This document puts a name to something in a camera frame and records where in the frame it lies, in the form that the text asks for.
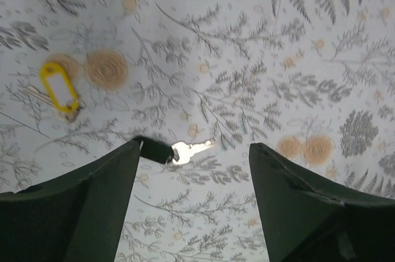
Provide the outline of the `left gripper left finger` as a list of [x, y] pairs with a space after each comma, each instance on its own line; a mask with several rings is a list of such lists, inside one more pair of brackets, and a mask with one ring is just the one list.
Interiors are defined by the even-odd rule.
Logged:
[[139, 162], [130, 141], [50, 181], [1, 194], [1, 261], [114, 261]]

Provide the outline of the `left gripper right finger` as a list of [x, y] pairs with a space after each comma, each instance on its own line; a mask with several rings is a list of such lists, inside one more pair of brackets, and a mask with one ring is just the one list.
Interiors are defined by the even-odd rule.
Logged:
[[263, 143], [249, 166], [270, 261], [393, 261], [394, 200], [330, 181]]

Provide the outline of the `black head silver key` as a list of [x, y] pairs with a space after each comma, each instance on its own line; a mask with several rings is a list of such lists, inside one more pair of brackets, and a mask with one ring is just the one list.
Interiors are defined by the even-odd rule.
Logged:
[[216, 141], [213, 139], [192, 144], [179, 141], [171, 145], [145, 136], [135, 136], [133, 140], [139, 144], [141, 157], [162, 165], [187, 164], [196, 154], [216, 145]]

